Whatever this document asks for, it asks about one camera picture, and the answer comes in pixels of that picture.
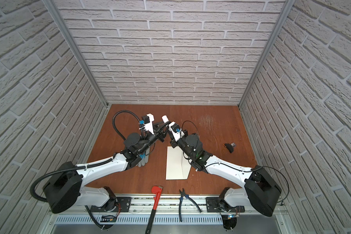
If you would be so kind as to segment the cream envelope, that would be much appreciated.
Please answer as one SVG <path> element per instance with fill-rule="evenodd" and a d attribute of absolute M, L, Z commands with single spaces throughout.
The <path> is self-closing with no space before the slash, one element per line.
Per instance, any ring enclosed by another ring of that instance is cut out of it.
<path fill-rule="evenodd" d="M 191 165 L 185 158 L 186 154 L 179 148 L 167 147 L 166 180 L 186 180 Z"/>

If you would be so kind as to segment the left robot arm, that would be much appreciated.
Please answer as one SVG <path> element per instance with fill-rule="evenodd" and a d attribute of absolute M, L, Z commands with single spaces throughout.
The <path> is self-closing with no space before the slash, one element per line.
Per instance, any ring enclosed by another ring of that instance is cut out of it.
<path fill-rule="evenodd" d="M 74 165 L 66 162 L 59 173 L 50 177 L 43 187 L 46 200 L 54 214 L 64 212 L 72 206 L 96 206 L 110 212 L 118 206 L 112 190 L 87 187 L 87 184 L 106 175 L 144 166 L 155 148 L 157 140 L 164 140 L 169 121 L 156 123 L 145 138 L 138 133 L 130 134 L 124 141 L 125 149 L 112 157 L 92 163 Z"/>

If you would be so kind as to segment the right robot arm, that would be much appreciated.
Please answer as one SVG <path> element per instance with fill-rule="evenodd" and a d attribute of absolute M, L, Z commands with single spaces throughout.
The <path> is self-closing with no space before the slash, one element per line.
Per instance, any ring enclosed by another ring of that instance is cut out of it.
<path fill-rule="evenodd" d="M 257 212 L 271 217 L 282 189 L 263 166 L 243 167 L 224 161 L 205 151 L 197 134 L 185 135 L 177 126 L 168 133 L 171 146 L 179 147 L 190 165 L 197 171 L 220 176 L 238 185 L 239 189 L 225 188 L 220 203 L 229 207 L 252 206 Z"/>

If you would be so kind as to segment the white glue stick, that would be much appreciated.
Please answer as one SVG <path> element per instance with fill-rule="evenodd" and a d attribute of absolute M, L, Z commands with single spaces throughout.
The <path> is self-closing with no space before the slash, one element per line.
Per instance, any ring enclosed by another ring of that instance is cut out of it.
<path fill-rule="evenodd" d="M 162 116 L 162 120 L 163 120 L 163 123 L 164 123 L 165 125 L 167 125 L 167 124 L 170 123 L 170 121 L 169 121 L 169 119 L 168 119 L 168 117 L 167 117 L 166 115 Z"/>

